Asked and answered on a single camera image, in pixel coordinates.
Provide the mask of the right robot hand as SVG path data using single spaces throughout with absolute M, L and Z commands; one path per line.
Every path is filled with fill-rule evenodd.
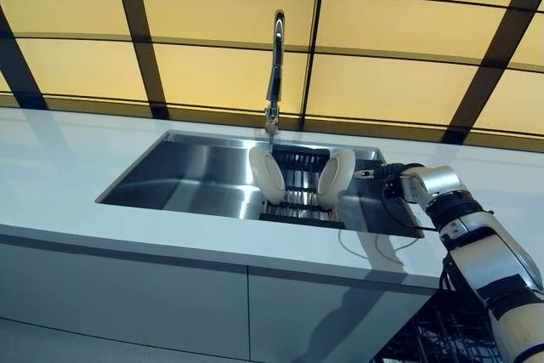
M 406 200 L 401 176 L 404 171 L 423 167 L 420 163 L 389 163 L 373 169 L 358 170 L 353 173 L 354 179 L 375 179 L 382 184 L 382 196 L 386 199 L 400 198 Z

